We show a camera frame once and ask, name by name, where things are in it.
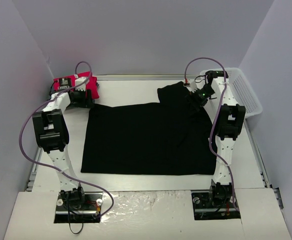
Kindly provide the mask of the black t shirt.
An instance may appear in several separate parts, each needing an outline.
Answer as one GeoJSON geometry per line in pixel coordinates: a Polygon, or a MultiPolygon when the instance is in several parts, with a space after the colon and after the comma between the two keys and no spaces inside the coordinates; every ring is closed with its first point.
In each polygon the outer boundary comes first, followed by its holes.
{"type": "Polygon", "coordinates": [[[212,175],[217,146],[204,108],[187,101],[181,82],[157,90],[158,102],[89,111],[82,173],[212,175]]]}

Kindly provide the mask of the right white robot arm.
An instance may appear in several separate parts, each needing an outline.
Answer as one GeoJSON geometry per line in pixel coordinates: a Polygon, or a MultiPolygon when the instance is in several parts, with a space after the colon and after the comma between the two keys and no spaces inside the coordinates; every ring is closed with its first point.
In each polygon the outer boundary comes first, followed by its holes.
{"type": "Polygon", "coordinates": [[[224,203],[226,198],[235,201],[234,178],[230,165],[246,115],[246,108],[235,99],[228,78],[227,72],[209,70],[203,75],[203,87],[194,88],[186,97],[197,112],[209,100],[218,100],[213,104],[216,113],[208,138],[209,148],[216,156],[216,165],[207,199],[215,207],[224,203]]]}

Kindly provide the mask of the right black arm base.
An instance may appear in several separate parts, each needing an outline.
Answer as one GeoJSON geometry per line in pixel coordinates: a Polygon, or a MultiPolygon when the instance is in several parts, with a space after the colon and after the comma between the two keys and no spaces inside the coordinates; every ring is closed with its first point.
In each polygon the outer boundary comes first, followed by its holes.
{"type": "Polygon", "coordinates": [[[193,216],[195,221],[241,219],[231,196],[210,199],[208,191],[191,191],[193,216]]]}

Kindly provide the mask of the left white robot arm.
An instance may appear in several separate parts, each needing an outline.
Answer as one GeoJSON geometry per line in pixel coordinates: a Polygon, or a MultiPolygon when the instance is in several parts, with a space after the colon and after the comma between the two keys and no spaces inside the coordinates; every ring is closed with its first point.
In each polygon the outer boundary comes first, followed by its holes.
{"type": "Polygon", "coordinates": [[[83,187],[76,180],[69,152],[69,132],[64,119],[64,111],[74,102],[76,94],[85,97],[89,77],[79,77],[72,85],[70,78],[60,78],[57,91],[41,111],[32,115],[32,122],[37,145],[50,157],[59,184],[60,198],[66,208],[81,209],[87,203],[83,187]]]}

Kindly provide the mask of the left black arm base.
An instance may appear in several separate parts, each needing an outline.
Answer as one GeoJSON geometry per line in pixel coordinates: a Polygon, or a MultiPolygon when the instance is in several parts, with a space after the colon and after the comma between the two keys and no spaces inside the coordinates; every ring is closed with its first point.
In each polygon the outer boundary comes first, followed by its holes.
{"type": "Polygon", "coordinates": [[[101,192],[89,192],[84,196],[84,202],[74,204],[68,201],[66,197],[58,195],[55,207],[55,224],[81,224],[81,223],[99,223],[99,217],[103,204],[103,194],[101,192]]]}

